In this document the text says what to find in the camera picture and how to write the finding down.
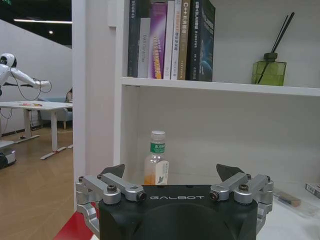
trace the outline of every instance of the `blue chair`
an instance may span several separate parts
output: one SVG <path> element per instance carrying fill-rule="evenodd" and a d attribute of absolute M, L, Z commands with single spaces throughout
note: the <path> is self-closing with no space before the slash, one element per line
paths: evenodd
<path fill-rule="evenodd" d="M 43 102 L 56 102 L 56 103 L 65 103 L 66 97 L 39 97 L 38 101 Z M 51 113 L 49 111 L 39 111 L 40 112 L 40 119 L 41 119 L 41 125 L 43 121 L 51 121 Z M 61 110 L 58 110 L 56 112 L 56 120 L 58 122 L 63 122 L 63 128 L 67 128 L 67 122 L 72 121 L 72 111 L 68 111 L 68 109 L 63 108 Z"/>

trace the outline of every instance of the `book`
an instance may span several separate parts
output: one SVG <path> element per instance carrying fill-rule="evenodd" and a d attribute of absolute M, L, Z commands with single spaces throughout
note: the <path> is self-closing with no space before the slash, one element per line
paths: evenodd
<path fill-rule="evenodd" d="M 175 18 L 175 2 L 173 0 L 169 0 L 168 6 L 167 6 L 167 12 L 166 12 L 164 70 L 163 70 L 163 79 L 168 79 L 168 80 L 171 79 L 174 18 Z"/>
<path fill-rule="evenodd" d="M 167 3 L 151 4 L 148 78 L 162 79 L 166 40 Z"/>
<path fill-rule="evenodd" d="M 128 44 L 128 77 L 138 76 L 140 18 L 138 16 L 138 0 L 130 0 L 129 10 L 129 44 Z"/>
<path fill-rule="evenodd" d="M 173 39 L 172 39 L 172 59 L 171 59 L 171 79 L 178 79 L 178 61 L 180 45 L 180 23 L 181 23 L 181 3 L 182 0 L 174 1 Z"/>
<path fill-rule="evenodd" d="M 306 183 L 305 189 L 315 195 L 317 198 L 320 199 L 320 184 L 319 183 Z"/>
<path fill-rule="evenodd" d="M 192 0 L 188 80 L 213 80 L 215 14 L 210 0 Z"/>
<path fill-rule="evenodd" d="M 150 18 L 141 17 L 138 54 L 138 78 L 148 77 Z"/>
<path fill-rule="evenodd" d="M 186 80 L 190 1 L 191 0 L 182 0 L 181 3 L 178 80 Z"/>

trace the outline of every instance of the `bottle label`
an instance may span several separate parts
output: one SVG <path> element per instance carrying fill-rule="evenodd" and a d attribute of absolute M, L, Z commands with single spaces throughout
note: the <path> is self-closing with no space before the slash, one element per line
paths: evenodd
<path fill-rule="evenodd" d="M 168 184 L 169 162 L 160 161 L 155 165 L 155 185 Z"/>
<path fill-rule="evenodd" d="M 151 142 L 150 152 L 152 152 L 153 154 L 163 154 L 165 152 L 165 143 Z"/>

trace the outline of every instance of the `screw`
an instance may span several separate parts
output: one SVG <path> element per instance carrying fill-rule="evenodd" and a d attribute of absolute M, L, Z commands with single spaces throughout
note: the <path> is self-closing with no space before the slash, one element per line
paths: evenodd
<path fill-rule="evenodd" d="M 115 193 L 117 191 L 117 187 L 115 185 L 108 185 L 106 190 L 108 191 L 108 193 Z"/>
<path fill-rule="evenodd" d="M 144 200 L 147 199 L 147 194 L 143 191 L 143 192 L 140 192 L 137 196 L 136 196 L 136 200 L 138 202 L 143 202 Z"/>
<path fill-rule="evenodd" d="M 219 193 L 217 193 L 216 191 L 210 192 L 209 196 L 212 201 L 214 201 L 214 202 L 219 201 L 220 196 L 219 196 Z"/>
<path fill-rule="evenodd" d="M 239 190 L 240 190 L 241 192 L 248 192 L 248 191 L 249 191 L 249 186 L 246 185 L 246 184 L 240 184 L 240 185 L 239 185 Z"/>

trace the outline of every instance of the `transparent plastic bag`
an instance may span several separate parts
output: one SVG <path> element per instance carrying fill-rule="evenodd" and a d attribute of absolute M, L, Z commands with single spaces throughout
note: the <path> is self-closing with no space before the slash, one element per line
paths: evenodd
<path fill-rule="evenodd" d="M 273 189 L 273 196 L 279 203 L 283 204 L 287 209 L 290 209 L 301 217 L 320 219 L 320 208 L 306 201 L 296 198 L 277 188 Z"/>

